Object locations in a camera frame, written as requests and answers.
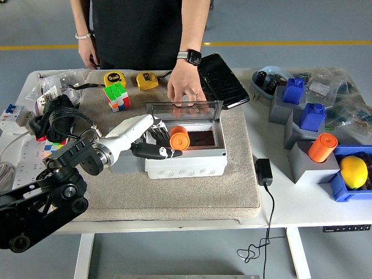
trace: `bracelet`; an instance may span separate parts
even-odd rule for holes
[[[89,33],[87,35],[84,35],[84,36],[78,36],[77,33],[76,33],[75,38],[77,38],[78,40],[83,40],[83,39],[89,38],[93,34],[94,34],[94,31],[92,29],[90,29]]]

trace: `watch strap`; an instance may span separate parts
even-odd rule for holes
[[[188,51],[180,51],[177,55],[177,59],[187,59]]]

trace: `person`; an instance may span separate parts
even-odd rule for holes
[[[179,51],[200,52],[210,0],[70,0],[78,52],[89,69],[172,70],[173,102],[205,101],[198,69]]]

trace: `person's hand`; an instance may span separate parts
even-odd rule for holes
[[[168,82],[168,98],[172,102],[182,102],[184,95],[189,101],[206,101],[198,68],[184,59],[177,59]]]
[[[96,70],[99,67],[94,37],[79,40],[79,54],[89,69]]]

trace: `orange spool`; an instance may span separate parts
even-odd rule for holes
[[[309,157],[317,163],[323,163],[338,145],[337,139],[328,133],[320,134],[309,149]]]
[[[175,126],[170,130],[170,147],[175,150],[186,150],[190,146],[187,130],[182,126]]]

